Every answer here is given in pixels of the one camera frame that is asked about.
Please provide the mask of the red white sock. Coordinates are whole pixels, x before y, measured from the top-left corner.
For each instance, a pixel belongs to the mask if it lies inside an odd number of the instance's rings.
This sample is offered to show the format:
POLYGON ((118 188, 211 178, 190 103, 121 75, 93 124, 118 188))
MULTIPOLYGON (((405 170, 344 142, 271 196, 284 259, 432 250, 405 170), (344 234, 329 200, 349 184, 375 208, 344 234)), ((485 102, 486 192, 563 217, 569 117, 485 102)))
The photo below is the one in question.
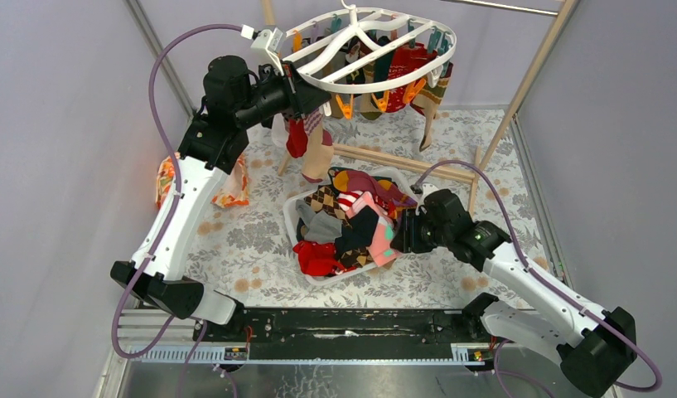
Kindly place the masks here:
POLYGON ((287 119, 287 128, 287 151, 292 158, 301 158, 307 151, 308 145, 308 136, 304 122, 301 119, 287 119))

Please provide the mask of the beige sock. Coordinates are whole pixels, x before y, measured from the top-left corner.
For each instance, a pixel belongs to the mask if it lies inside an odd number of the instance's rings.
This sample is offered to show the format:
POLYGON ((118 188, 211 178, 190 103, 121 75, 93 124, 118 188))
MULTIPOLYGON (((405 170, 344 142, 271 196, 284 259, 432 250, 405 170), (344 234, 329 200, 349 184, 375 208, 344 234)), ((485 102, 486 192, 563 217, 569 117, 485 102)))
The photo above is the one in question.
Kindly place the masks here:
POLYGON ((323 119, 323 113, 316 110, 303 120, 307 149, 302 156, 301 174, 311 183, 319 183, 327 176, 334 156, 332 136, 324 128, 323 119))

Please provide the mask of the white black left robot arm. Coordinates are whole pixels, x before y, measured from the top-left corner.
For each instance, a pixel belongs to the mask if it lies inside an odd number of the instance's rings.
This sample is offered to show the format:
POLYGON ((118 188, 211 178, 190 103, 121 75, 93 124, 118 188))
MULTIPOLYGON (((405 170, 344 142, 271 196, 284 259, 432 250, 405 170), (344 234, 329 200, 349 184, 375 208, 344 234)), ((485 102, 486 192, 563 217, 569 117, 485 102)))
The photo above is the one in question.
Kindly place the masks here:
POLYGON ((238 56, 211 61, 203 89, 201 108, 178 149, 172 187, 153 226, 130 260, 113 264, 110 276, 137 299, 179 319, 209 321, 220 338, 232 341, 244 329, 242 316, 235 313, 237 301, 185 276, 194 234, 248 146, 248 129, 269 124, 276 114, 307 116, 331 95, 290 61, 253 72, 238 56))

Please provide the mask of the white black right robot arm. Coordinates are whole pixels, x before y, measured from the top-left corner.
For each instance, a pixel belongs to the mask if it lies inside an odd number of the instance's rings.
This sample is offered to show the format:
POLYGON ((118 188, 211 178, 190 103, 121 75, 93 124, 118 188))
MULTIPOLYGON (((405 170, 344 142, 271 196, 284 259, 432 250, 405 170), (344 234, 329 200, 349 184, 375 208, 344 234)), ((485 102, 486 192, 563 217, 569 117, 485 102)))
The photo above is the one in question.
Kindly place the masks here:
POLYGON ((529 315, 481 294, 462 311, 462 331, 481 342, 494 335, 519 343, 559 366, 583 394, 601 397, 636 360, 636 320, 608 310, 520 256, 513 239, 490 221, 474 221, 448 189, 431 191, 401 213, 392 246, 402 253, 448 249, 462 263, 501 282, 534 308, 529 315))

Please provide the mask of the white oval clip hanger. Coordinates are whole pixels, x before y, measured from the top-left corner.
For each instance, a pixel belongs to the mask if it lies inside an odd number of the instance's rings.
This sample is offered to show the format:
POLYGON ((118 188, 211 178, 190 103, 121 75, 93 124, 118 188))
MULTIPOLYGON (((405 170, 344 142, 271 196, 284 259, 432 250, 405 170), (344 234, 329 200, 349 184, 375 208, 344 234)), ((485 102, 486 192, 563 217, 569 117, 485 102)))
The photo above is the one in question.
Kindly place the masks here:
POLYGON ((358 7, 355 4, 343 4, 341 9, 331 10, 310 18, 288 30, 286 38, 291 39, 299 34, 309 33, 314 27, 326 27, 328 23, 339 19, 343 24, 330 35, 315 41, 289 55, 282 56, 286 62, 300 62, 298 74, 309 84, 334 94, 354 95, 371 94, 379 91, 395 90, 424 78, 428 85, 435 86, 436 79, 453 57, 457 36, 447 25, 425 17, 418 17, 404 12, 397 12, 379 7, 358 7), (404 75, 388 78, 376 83, 347 84, 341 80, 346 78, 382 56, 397 51, 401 46, 415 43, 428 34, 439 33, 440 39, 434 45, 439 48, 447 43, 443 52, 436 57, 404 75), (317 73, 327 66, 349 41, 356 39, 370 50, 366 55, 326 75, 318 77, 317 73))

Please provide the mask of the dark teal hanging sock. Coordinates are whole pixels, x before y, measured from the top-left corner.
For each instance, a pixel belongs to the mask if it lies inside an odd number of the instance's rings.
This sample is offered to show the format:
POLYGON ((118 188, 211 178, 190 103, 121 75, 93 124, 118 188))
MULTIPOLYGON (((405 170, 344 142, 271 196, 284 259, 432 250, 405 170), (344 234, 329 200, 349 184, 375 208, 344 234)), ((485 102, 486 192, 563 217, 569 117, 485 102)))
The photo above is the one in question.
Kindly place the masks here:
MULTIPOLYGON (((392 65, 394 58, 394 51, 390 51, 385 55, 382 55, 374 62, 373 68, 373 82, 380 83, 384 82, 389 78, 389 69, 392 65)), ((389 91, 388 90, 377 90, 372 94, 373 99, 372 103, 380 111, 386 111, 389 103, 389 91)))

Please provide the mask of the grey sock in basket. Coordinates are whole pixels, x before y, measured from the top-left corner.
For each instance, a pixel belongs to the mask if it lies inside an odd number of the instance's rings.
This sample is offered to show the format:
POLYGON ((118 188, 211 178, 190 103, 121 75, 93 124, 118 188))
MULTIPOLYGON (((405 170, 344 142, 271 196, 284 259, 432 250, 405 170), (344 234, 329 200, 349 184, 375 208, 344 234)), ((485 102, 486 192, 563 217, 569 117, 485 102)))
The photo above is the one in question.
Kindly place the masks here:
POLYGON ((307 228, 304 240, 318 244, 334 243, 342 237, 342 222, 325 211, 314 212, 304 201, 297 201, 295 209, 307 228))

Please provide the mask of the brown argyle sock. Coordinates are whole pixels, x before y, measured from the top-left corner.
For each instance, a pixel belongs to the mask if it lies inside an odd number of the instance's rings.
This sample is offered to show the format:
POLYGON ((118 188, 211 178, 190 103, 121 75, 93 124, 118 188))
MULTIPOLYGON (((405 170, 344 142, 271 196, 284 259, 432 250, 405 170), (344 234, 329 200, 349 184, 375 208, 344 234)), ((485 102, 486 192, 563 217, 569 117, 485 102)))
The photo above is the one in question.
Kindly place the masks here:
POLYGON ((319 186, 316 191, 305 197, 303 201, 316 213, 324 211, 329 216, 347 222, 346 213, 340 208, 337 197, 329 186, 319 186))

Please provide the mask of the small red crumpled sock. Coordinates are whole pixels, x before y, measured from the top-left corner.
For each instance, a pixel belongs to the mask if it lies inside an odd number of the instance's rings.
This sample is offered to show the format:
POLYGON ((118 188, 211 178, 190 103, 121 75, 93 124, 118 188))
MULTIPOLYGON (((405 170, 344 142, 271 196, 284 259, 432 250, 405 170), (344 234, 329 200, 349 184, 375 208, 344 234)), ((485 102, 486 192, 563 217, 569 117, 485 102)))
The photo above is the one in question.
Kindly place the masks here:
POLYGON ((293 247, 297 255, 300 270, 312 277, 326 277, 341 274, 347 268, 336 259, 336 247, 333 243, 318 244, 301 240, 293 247))

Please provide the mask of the orange clothespin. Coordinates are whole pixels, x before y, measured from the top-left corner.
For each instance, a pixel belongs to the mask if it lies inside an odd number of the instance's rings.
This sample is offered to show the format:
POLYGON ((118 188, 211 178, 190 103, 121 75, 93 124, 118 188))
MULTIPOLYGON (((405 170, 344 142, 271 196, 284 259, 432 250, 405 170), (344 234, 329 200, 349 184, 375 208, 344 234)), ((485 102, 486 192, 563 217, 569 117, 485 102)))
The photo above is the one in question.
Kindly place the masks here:
POLYGON ((406 88, 404 89, 403 102, 405 104, 410 104, 423 89, 426 83, 427 81, 425 78, 420 78, 407 84, 406 88))

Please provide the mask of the red patterned hanging sock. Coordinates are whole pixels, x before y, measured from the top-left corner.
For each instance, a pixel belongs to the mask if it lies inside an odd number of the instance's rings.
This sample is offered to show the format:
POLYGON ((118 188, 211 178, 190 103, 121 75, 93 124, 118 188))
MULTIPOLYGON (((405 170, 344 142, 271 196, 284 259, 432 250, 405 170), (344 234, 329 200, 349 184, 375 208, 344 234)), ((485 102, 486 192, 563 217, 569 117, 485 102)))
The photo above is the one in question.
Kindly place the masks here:
MULTIPOLYGON (((423 43, 415 43, 414 46, 404 44, 396 49, 393 54, 392 62, 389 67, 388 80, 407 75, 408 73, 419 69, 430 61, 427 48, 423 43)), ((389 92, 386 113, 394 113, 403 109, 404 94, 409 83, 397 87, 389 92)))

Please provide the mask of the floral orange fabric bag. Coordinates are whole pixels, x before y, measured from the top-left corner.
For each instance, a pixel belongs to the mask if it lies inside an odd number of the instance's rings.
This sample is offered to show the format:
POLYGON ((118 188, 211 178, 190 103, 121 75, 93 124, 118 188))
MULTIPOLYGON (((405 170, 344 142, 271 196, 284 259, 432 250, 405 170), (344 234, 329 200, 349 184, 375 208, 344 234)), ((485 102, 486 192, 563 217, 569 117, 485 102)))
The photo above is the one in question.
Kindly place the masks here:
POLYGON ((244 155, 240 155, 229 173, 211 167, 206 162, 184 157, 179 152, 167 157, 157 170, 155 185, 157 209, 168 205, 167 197, 179 200, 179 208, 247 206, 249 204, 249 177, 244 155))

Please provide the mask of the olive striped hanging sock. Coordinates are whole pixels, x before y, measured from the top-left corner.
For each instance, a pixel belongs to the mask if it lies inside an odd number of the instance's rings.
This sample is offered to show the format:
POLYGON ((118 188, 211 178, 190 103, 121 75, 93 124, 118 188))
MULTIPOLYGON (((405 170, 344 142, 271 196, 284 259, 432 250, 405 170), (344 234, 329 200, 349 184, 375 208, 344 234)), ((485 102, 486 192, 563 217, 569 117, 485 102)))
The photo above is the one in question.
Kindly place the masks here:
POLYGON ((448 62, 434 87, 425 85, 411 103, 411 108, 424 117, 423 137, 418 150, 425 151, 432 143, 432 124, 452 76, 453 63, 448 62))

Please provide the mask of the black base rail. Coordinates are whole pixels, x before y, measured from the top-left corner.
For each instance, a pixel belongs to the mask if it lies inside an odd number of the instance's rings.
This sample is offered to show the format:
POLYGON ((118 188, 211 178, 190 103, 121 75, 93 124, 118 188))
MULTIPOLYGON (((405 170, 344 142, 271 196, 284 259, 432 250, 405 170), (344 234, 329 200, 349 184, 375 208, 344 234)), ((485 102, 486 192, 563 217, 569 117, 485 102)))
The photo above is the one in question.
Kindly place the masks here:
POLYGON ((450 360, 454 345, 495 340, 468 312, 406 308, 245 308, 226 325, 197 323, 193 336, 270 361, 450 360))

